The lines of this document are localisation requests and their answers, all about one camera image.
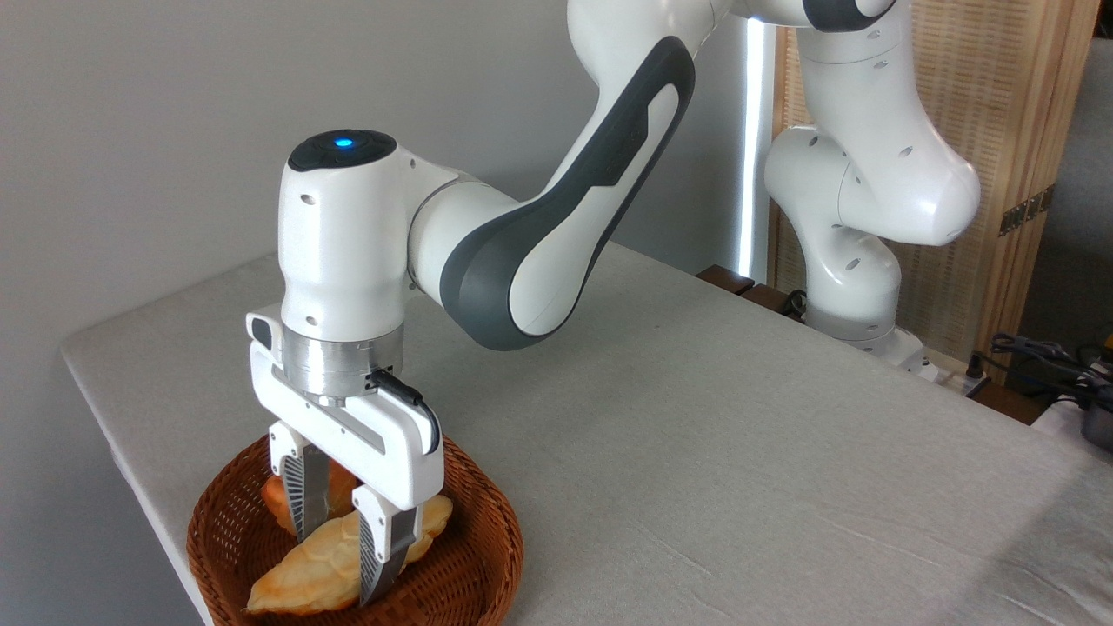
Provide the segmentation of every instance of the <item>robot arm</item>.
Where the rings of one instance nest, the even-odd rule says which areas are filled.
[[[353,493],[362,520],[363,603],[393,583],[421,527],[421,503],[443,483],[437,418],[396,378],[406,299],[418,290],[429,294],[490,349],[550,336],[571,315],[602,246],[676,129],[695,85],[692,59],[728,12],[851,31],[868,47],[876,38],[861,29],[884,19],[890,4],[569,0],[569,32],[599,101],[552,179],[526,202],[431,164],[382,133],[325,133],[293,151],[279,194],[286,293],[280,311],[248,315],[253,385],[278,418],[270,429],[272,469],[283,476],[299,538],[327,515],[328,457],[363,482]],[[843,53],[853,46],[831,48]],[[820,89],[839,91],[835,82]],[[833,108],[851,100],[839,97]],[[873,182],[875,144],[855,143],[869,133],[859,121],[821,119],[834,136],[824,146],[839,151],[845,136],[844,149],[866,150],[853,163]],[[819,158],[830,172],[841,164],[831,176],[838,185],[858,172],[845,154],[834,167],[828,160]],[[790,162],[781,167],[795,169]],[[786,179],[787,187],[796,185]],[[834,193],[838,198],[838,187]],[[900,223],[877,214],[878,224]]]
[[[765,178],[800,239],[808,325],[934,379],[923,344],[896,326],[900,267],[879,237],[951,243],[981,186],[919,101],[909,4],[897,0],[858,31],[798,31],[816,125],[777,136]]]

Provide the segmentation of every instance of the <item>bread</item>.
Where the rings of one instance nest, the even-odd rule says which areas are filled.
[[[328,460],[328,519],[343,517],[352,512],[352,490],[356,487],[356,478],[352,472],[344,469],[344,466],[336,461]],[[286,488],[282,483],[282,478],[272,476],[263,483],[260,491],[263,501],[266,503],[270,515],[275,516],[275,521],[283,527],[286,532],[297,535],[294,530],[294,520],[289,517],[289,507],[286,505]]]
[[[434,496],[425,502],[422,536],[410,546],[408,565],[429,551],[452,515],[452,500]],[[323,524],[252,586],[246,612],[312,615],[339,610],[359,598],[359,513]]]

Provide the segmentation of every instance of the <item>wicker basket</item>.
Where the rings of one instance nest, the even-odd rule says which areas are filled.
[[[505,496],[449,439],[444,490],[453,512],[425,558],[378,601],[297,617],[243,613],[252,585],[294,547],[259,496],[270,476],[266,438],[239,453],[201,495],[186,549],[217,625],[499,624],[522,575],[522,532]]]

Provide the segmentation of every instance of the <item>gray wall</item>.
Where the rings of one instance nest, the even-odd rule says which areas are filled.
[[[273,251],[284,158],[322,130],[386,130],[512,195],[539,190],[594,101],[563,11],[562,0],[3,2],[0,624],[198,622],[59,342]],[[688,272],[737,255],[743,29],[722,30],[617,235]]]
[[[1073,350],[1113,321],[1113,40],[1086,61],[1021,333]],[[1113,330],[1106,327],[1106,332]]]

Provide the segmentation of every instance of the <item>table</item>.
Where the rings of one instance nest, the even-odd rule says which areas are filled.
[[[209,480],[265,432],[263,258],[63,355],[183,584]],[[407,307],[404,380],[515,508],[512,624],[1113,623],[1113,468],[609,244],[564,329],[499,353]]]

